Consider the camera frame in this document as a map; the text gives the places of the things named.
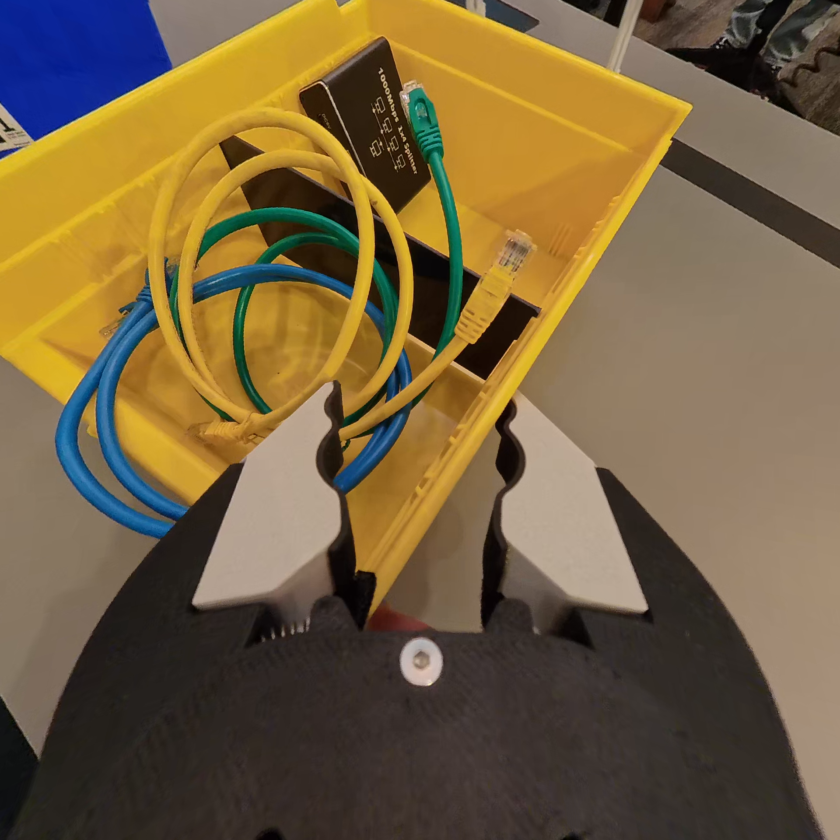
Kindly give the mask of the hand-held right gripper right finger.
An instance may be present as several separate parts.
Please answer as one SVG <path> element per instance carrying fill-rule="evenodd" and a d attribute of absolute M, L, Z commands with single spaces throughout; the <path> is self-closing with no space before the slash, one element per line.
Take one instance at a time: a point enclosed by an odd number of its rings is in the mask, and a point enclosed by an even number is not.
<path fill-rule="evenodd" d="M 644 615 L 595 462 L 530 401 L 510 401 L 496 429 L 503 486 L 482 551 L 482 625 L 505 599 L 524 602 L 533 625 L 562 625 L 579 607 Z"/>

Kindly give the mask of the yellow plastic bin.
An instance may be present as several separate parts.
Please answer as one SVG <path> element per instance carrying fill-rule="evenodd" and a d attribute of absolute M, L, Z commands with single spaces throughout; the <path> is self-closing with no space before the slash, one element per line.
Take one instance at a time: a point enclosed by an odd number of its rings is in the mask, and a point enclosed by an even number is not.
<path fill-rule="evenodd" d="M 536 245 L 512 294 L 539 311 L 480 379 L 458 360 L 393 451 L 349 494 L 378 606 L 613 239 L 690 105 L 447 2 L 301 2 L 2 161 L 2 357 L 65 403 L 102 330 L 144 281 L 154 204 L 200 130 L 245 109 L 302 112 L 301 88 L 384 37 L 440 121 L 466 267 L 517 230 Z M 315 378 L 348 302 L 300 283 L 255 292 L 255 378 L 284 406 Z M 234 446 L 155 330 L 117 401 L 128 455 L 194 502 Z"/>

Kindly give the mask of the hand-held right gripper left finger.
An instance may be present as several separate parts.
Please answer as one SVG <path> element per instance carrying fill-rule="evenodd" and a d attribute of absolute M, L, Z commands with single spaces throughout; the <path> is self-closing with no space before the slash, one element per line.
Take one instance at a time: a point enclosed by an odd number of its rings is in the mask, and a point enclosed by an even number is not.
<path fill-rule="evenodd" d="M 307 624 L 316 601 L 352 592 L 354 536 L 334 485 L 343 453 L 340 383 L 321 386 L 246 456 L 192 604 L 261 604 Z"/>

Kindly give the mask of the person's right hand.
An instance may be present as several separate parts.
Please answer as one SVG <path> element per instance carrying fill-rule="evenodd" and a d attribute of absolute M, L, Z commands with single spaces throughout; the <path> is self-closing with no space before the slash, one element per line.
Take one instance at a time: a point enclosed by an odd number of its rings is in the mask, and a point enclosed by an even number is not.
<path fill-rule="evenodd" d="M 372 633 L 423 634 L 432 628 L 426 623 L 382 603 L 369 617 L 365 629 Z"/>

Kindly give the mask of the clear stand rod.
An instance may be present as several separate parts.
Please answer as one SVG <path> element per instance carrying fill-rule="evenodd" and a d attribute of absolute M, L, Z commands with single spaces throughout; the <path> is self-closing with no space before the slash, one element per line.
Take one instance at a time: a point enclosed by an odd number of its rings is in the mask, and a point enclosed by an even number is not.
<path fill-rule="evenodd" d="M 621 73 L 622 63 L 631 37 L 634 34 L 635 25 L 643 4 L 643 1 L 611 2 L 607 9 L 607 14 L 604 18 L 607 23 L 612 23 L 618 12 L 621 13 L 617 19 L 617 30 L 606 63 L 606 68 L 613 73 Z"/>

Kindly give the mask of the blue plastic bin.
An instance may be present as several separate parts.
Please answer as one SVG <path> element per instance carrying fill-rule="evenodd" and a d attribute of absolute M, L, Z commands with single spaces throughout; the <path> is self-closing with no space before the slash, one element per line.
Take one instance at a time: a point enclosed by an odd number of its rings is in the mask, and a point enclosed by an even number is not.
<path fill-rule="evenodd" d="M 2 156 L 171 69 L 149 2 L 2 1 Z"/>

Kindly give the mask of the black network switch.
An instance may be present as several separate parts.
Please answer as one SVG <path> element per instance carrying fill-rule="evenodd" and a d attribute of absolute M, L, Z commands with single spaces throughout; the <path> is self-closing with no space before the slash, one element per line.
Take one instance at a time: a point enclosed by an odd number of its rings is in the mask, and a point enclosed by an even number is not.
<path fill-rule="evenodd" d="M 341 142 L 397 214 L 431 181 L 402 90 L 392 48 L 379 37 L 298 94 L 306 115 Z"/>

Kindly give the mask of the black bin divider panel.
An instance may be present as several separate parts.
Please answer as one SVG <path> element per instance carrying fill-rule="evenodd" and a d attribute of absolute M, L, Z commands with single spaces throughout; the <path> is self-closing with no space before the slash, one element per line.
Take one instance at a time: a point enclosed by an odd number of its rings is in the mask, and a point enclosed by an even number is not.
<path fill-rule="evenodd" d="M 413 148 L 405 151 L 401 140 L 374 138 L 360 153 L 364 173 L 382 192 L 392 208 L 399 212 L 431 181 L 420 157 L 410 158 Z M 343 187 L 341 197 L 332 188 L 313 177 L 292 170 L 274 170 L 257 176 L 243 186 L 251 209 L 290 207 L 320 214 L 358 233 L 350 190 Z M 392 241 L 380 219 L 374 221 L 375 256 L 395 291 L 398 270 Z M 430 347 L 436 346 L 445 323 L 448 301 L 448 258 L 420 240 L 406 237 L 414 269 L 414 299 L 410 334 Z M 301 245 L 293 248 L 289 259 L 346 284 L 353 284 L 355 259 L 327 245 Z M 511 343 L 518 339 L 539 309 L 514 295 L 476 343 L 458 357 L 458 363 L 471 373 L 486 379 Z"/>

